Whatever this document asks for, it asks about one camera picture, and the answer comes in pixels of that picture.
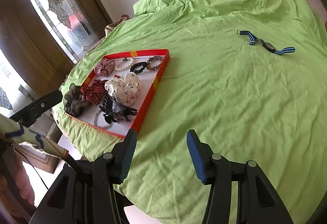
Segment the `left hand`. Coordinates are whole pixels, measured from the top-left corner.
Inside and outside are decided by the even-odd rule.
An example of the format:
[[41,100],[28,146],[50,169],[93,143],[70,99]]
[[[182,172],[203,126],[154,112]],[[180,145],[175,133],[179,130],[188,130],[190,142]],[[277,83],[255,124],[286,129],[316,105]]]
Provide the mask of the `left hand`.
[[[17,152],[15,152],[15,165],[17,166],[17,174],[15,175],[15,184],[19,189],[19,194],[22,199],[27,200],[29,204],[34,205],[34,190],[29,181],[29,176],[22,164],[22,159]],[[7,179],[1,175],[1,201],[9,211],[14,211],[15,206],[9,201],[7,196],[3,194],[4,190],[7,189]]]

